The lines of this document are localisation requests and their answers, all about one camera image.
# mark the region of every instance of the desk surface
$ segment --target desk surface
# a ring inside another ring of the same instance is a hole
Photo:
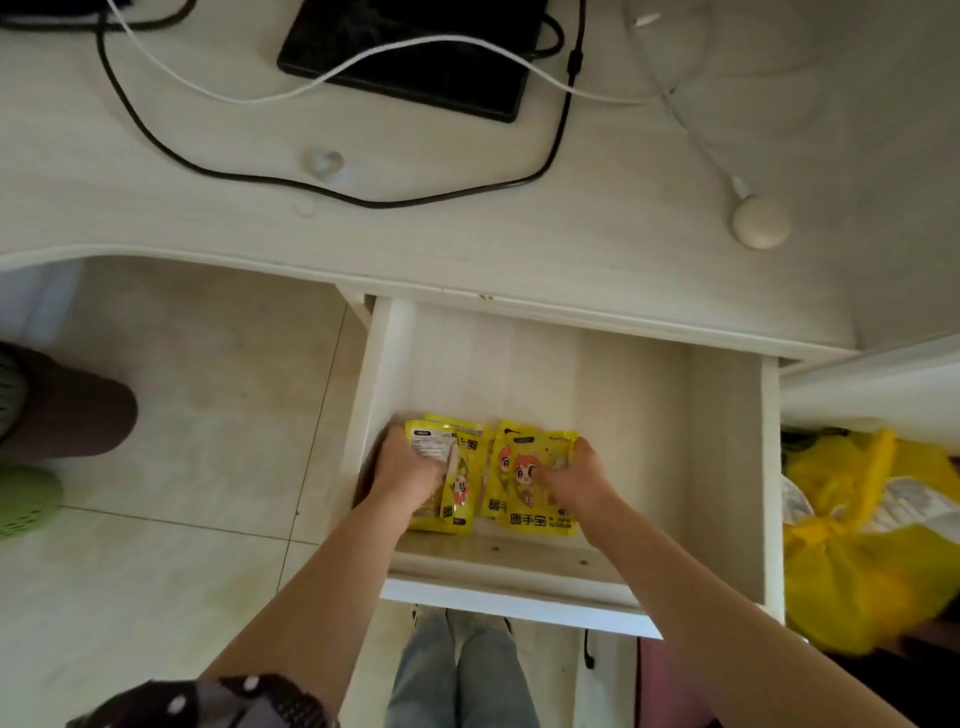
[[[131,17],[177,4],[144,0]],[[276,69],[298,7],[299,0],[203,0],[181,26],[143,39],[197,83],[238,96],[270,93],[302,83]],[[554,0],[550,10],[572,37],[575,3]],[[752,48],[742,40],[770,23],[782,33],[777,43]],[[482,295],[541,316],[556,311],[600,328],[785,357],[842,356],[855,335],[834,251],[849,231],[840,135],[817,70],[721,77],[796,63],[806,28],[801,19],[721,16],[709,53],[705,28],[694,17],[651,29],[651,55],[663,68],[703,66],[678,103],[729,166],[791,208],[795,232],[780,249],[735,242],[729,185],[656,103],[575,99],[557,162],[532,185],[370,211],[191,174],[133,127],[92,36],[3,33],[0,268],[82,255],[179,257],[373,293]],[[532,77],[512,125],[334,85],[236,107],[177,85],[124,36],[111,37],[108,52],[148,126],[188,158],[309,181],[304,152],[336,149],[348,161],[338,188],[370,198],[536,169],[563,100]],[[619,0],[591,1],[585,55],[582,88],[649,93]],[[542,63],[561,76],[565,54]]]

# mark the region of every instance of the leg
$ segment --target leg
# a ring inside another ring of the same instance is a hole
[[[384,728],[454,728],[457,668],[443,609],[421,607],[396,669]]]
[[[500,617],[449,610],[458,641],[460,728],[539,728],[516,644]]]

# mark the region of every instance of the floor tile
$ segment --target floor tile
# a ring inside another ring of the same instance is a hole
[[[366,347],[367,330],[348,311],[297,507],[293,538],[298,541],[321,543],[336,525],[338,514],[345,513],[352,501],[352,478],[349,483],[344,481],[340,462]]]
[[[300,570],[314,550],[315,546],[290,544],[283,567],[283,583]],[[379,728],[383,725],[400,653],[413,629],[412,615],[413,606],[410,604],[387,599],[377,602],[340,711],[340,722],[344,726]]]
[[[93,258],[54,354],[128,383],[140,416],[54,464],[66,502],[287,538],[346,304],[332,285]]]
[[[525,619],[512,619],[511,625],[540,728],[569,728],[583,631]]]
[[[290,544],[283,568],[286,583],[307,561],[315,547]],[[381,599],[364,641],[357,669],[341,712],[345,726],[380,726],[400,653],[410,638],[413,605]],[[515,619],[516,649],[537,708],[541,728],[569,728],[573,721],[577,661],[583,632],[571,627]]]
[[[0,542],[5,725],[58,726],[190,679],[273,596],[280,540],[62,509]]]

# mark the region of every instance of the open drawer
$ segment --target open drawer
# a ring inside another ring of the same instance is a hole
[[[384,426],[424,412],[576,429],[616,490],[782,619],[777,362],[625,334],[377,299],[345,445],[355,481]],[[408,532],[383,596],[657,636],[610,563],[575,536]]]

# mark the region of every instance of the snack package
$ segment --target snack package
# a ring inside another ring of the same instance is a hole
[[[437,531],[449,533],[449,525],[444,524],[441,518],[446,486],[452,485],[455,476],[452,465],[456,462],[459,452],[457,431],[452,425],[429,422],[426,420],[410,420],[404,427],[410,447],[417,455],[441,460],[447,464],[446,474],[437,482],[437,487],[431,496],[418,508],[410,518],[410,528],[418,531]]]
[[[443,415],[426,415],[428,422],[450,425],[457,433],[457,455],[452,480],[444,485],[441,519],[457,535],[473,532],[473,514],[483,492],[491,429],[486,425],[454,420]]]
[[[561,470],[573,458],[577,433],[569,430],[526,430],[506,436],[510,449],[507,527],[527,533],[568,536],[576,521],[557,500],[534,482],[537,468]]]
[[[510,473],[513,465],[512,435],[535,431],[532,427],[521,427],[510,420],[501,420],[493,436],[490,448],[490,465],[487,468],[487,482],[484,487],[483,504],[480,515],[495,521],[507,518],[507,493],[510,490]]]

